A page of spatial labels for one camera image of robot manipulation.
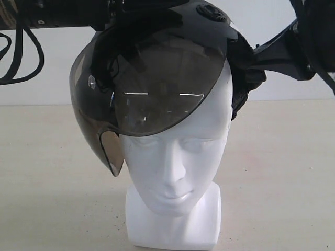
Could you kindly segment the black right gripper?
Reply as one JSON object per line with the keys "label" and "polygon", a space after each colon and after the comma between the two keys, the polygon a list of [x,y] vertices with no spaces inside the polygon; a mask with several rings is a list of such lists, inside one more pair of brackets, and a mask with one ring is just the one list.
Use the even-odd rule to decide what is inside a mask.
{"label": "black right gripper", "polygon": [[324,81],[334,81],[334,1],[291,1],[297,21],[253,52],[253,70],[268,70],[301,77],[301,48],[311,66]]}

